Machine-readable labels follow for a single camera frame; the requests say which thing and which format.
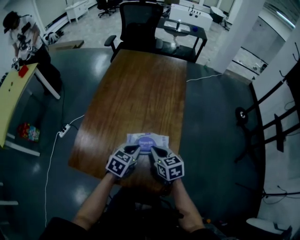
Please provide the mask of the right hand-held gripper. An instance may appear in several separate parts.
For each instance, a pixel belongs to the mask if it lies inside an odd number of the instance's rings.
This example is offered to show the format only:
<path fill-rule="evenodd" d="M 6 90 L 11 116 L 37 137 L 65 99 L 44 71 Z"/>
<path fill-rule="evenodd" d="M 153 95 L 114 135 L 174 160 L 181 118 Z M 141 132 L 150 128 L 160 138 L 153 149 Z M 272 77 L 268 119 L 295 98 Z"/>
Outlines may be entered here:
<path fill-rule="evenodd" d="M 150 148 L 151 172 L 163 185 L 170 185 L 184 176 L 184 162 L 172 150 L 166 147 Z"/>

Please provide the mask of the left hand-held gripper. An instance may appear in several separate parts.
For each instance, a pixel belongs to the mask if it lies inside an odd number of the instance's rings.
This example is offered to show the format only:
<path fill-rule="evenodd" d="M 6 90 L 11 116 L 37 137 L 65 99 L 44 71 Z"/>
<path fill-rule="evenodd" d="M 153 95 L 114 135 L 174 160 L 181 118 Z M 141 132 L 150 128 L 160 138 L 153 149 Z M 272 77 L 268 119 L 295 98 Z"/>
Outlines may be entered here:
<path fill-rule="evenodd" d="M 135 144 L 122 144 L 109 156 L 106 171 L 117 178 L 129 176 L 137 164 L 138 152 L 141 146 Z"/>

